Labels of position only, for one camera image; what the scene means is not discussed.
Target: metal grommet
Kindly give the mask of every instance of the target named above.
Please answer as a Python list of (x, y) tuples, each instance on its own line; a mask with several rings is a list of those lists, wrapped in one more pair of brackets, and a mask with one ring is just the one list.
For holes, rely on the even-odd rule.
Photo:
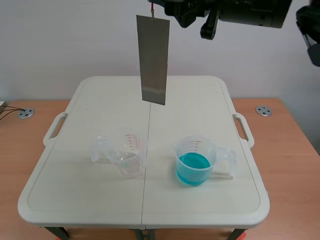
[(269, 117), (272, 114), (272, 110), (269, 107), (264, 106), (264, 105), (257, 106), (255, 108), (255, 111), (257, 114), (264, 116), (264, 117)]
[(18, 118), (20, 119), (26, 119), (31, 117), (33, 114), (35, 114), (35, 109), (34, 108), (26, 108), (25, 111), (21, 110), (18, 113)]

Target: table handle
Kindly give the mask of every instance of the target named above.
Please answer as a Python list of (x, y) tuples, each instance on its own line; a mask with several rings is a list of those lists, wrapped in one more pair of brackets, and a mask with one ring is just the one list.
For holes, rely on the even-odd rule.
[(238, 120), (241, 125), (242, 131), (244, 133), (246, 141), (248, 142), (249, 148), (252, 148), (255, 145), (255, 139), (254, 136), (252, 136), (247, 120), (242, 114), (238, 112), (235, 114), (235, 119)]
[(55, 139), (57, 136), (52, 137), (54, 135), (54, 133), (57, 131), (58, 126), (60, 125), (61, 121), (66, 119), (66, 117), (68, 116), (68, 113), (66, 112), (61, 112), (60, 114), (58, 114), (55, 119), (53, 120), (51, 126), (49, 127), (49, 130), (46, 132), (44, 138), (43, 138), (43, 144), (45, 146), (47, 146), (49, 144), (49, 141), (51, 139)]

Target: white wall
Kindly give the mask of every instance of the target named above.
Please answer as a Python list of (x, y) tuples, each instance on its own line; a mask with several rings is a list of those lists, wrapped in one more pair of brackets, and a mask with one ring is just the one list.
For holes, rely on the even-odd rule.
[[(218, 22), (200, 38), (204, 18), (184, 29), (171, 20), (169, 75), (212, 75), (232, 97), (280, 97), (320, 150), (320, 67), (296, 26), (293, 0), (282, 29)], [(90, 76), (139, 75), (136, 15), (147, 0), (2, 0), (0, 100), (69, 99)]]

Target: wooden desk surface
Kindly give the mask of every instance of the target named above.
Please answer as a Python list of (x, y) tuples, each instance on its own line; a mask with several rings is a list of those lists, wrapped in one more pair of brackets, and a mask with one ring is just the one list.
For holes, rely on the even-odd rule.
[[(0, 240), (54, 240), (44, 228), (29, 225), (18, 214), (22, 189), (43, 150), (43, 137), (69, 101), (16, 101), (11, 106), (35, 108), (34, 116), (11, 113), (0, 121)], [(234, 99), (235, 109), (250, 126), (254, 159), (270, 197), (270, 213), (245, 240), (318, 239), (320, 229), (320, 157), (279, 99)], [(270, 117), (255, 112), (273, 110)], [(127, 229), (68, 228), (71, 239), (131, 239)], [(230, 229), (161, 229), (156, 240), (224, 240)]]

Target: measuring cup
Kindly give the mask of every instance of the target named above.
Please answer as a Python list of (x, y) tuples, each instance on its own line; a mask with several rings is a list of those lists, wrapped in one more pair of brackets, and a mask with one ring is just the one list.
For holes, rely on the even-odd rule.
[(103, 153), (122, 176), (132, 178), (143, 172), (147, 141), (132, 131), (119, 130), (110, 137), (97, 137), (91, 147), (91, 159), (96, 162)]
[(189, 135), (172, 146), (176, 156), (176, 172), (186, 184), (200, 185), (210, 176), (219, 161), (229, 163), (229, 175), (237, 171), (236, 154), (229, 148), (217, 147), (201, 135)]

